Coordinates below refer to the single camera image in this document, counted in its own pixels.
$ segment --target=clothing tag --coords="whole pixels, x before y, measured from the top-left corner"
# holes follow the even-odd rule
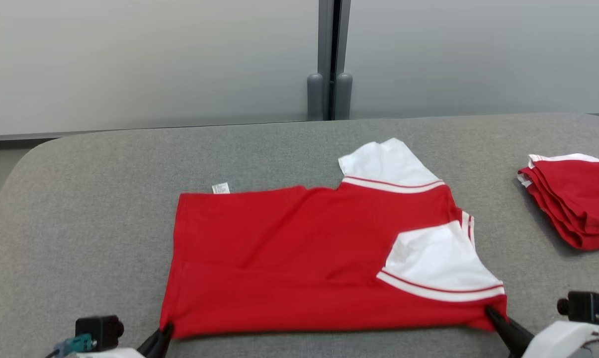
[[[229,183],[215,184],[211,188],[213,188],[213,193],[231,193]]]

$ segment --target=gray fabric surface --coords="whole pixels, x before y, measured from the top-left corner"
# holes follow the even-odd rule
[[[483,263],[509,314],[538,332],[570,289],[599,291],[599,252],[570,249],[515,179],[527,154],[599,158],[599,117],[574,114],[350,120],[83,134],[32,150],[0,193],[0,357],[37,357],[86,315],[117,314],[122,346],[158,326],[179,193],[338,185],[337,158],[396,137],[476,217]],[[168,357],[506,357],[467,328],[217,336]]]

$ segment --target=teal connector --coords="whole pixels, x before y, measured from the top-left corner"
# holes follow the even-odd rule
[[[92,335],[89,333],[75,336],[74,338],[69,338],[54,346],[54,351],[58,351],[55,357],[63,358],[72,353],[89,352],[94,348],[94,344],[95,342],[92,341]]]

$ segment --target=white panel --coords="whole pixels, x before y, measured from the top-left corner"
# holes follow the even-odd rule
[[[352,0],[351,118],[599,113],[599,0]]]
[[[0,134],[306,119],[317,0],[0,0]]]

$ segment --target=garment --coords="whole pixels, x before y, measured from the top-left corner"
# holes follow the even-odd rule
[[[174,338],[465,324],[501,281],[474,219],[399,140],[341,157],[338,188],[182,193],[161,326]]]
[[[599,249],[599,159],[531,154],[518,179],[563,240],[577,249]]]

